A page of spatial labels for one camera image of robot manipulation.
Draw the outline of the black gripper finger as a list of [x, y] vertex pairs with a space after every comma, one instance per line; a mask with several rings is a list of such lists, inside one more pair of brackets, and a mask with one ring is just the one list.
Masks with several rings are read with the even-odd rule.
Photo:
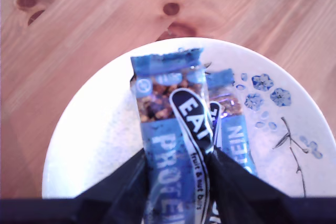
[[207, 155], [211, 197], [222, 223], [288, 223], [286, 197], [222, 151]]
[[141, 223], [149, 193], [143, 149], [78, 196], [79, 223]]

